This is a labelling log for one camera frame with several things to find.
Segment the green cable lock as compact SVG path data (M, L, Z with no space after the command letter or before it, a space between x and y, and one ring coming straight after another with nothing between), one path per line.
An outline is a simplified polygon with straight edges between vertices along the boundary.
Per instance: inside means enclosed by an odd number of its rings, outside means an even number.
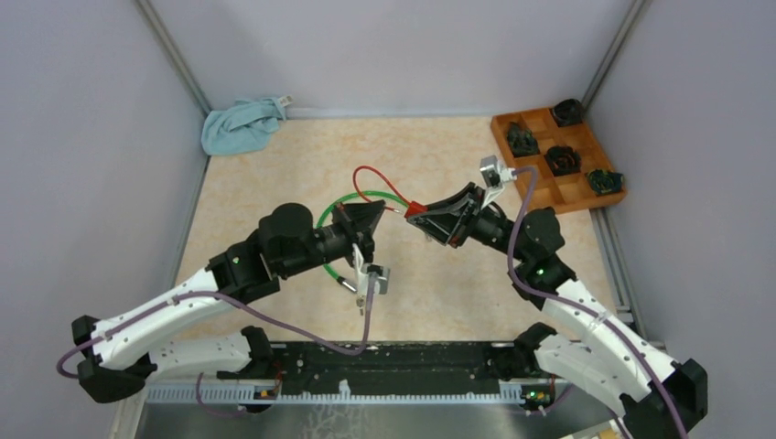
M365 190L362 192L362 194L367 197L380 198L383 200L389 200L397 203L399 205L399 208L388 206L388 209L390 211L397 212L399 214L403 214L409 206L408 201L403 200L402 198L398 197L393 193L380 191L380 190ZM323 226L324 223L327 221L327 219L333 215L334 209L339 204L345 203L346 201L355 200L356 198L361 199L361 195L358 192L352 192L350 194L337 198L327 208L324 209L323 213L318 218L317 225L319 227ZM345 288L350 293L353 293L353 294L357 293L357 287L352 282L350 282L347 278L340 275L340 273L334 268L332 268L329 263L325 263L322 266L322 268L329 275L329 277L331 277L341 287Z

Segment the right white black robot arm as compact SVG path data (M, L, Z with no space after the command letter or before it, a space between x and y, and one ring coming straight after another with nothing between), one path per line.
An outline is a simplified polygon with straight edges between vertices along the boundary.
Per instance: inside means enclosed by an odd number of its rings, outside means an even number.
M633 438L686 438L707 413L708 376L695 360L680 362L612 314L558 256L565 241L555 211L528 208L507 219L492 192L470 184L451 198L411 204L408 223L443 245L478 241L507 257L508 275L521 298L579 337L572 342L532 327L515 352L527 377L558 375L604 404Z

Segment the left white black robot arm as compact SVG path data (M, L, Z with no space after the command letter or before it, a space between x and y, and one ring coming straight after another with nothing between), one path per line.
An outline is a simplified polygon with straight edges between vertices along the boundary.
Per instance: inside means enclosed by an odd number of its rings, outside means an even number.
M277 207L245 240L160 296L119 316L75 319L71 332L81 361L72 378L95 402L108 403L150 382L193 374L220 380L271 377L278 365L260 327L184 342L176 335L233 309L251 312L253 303L277 293L282 281L339 259L354 269L357 295L370 303L383 276L373 253L385 208L383 201L338 203L331 223L316 226L301 204Z

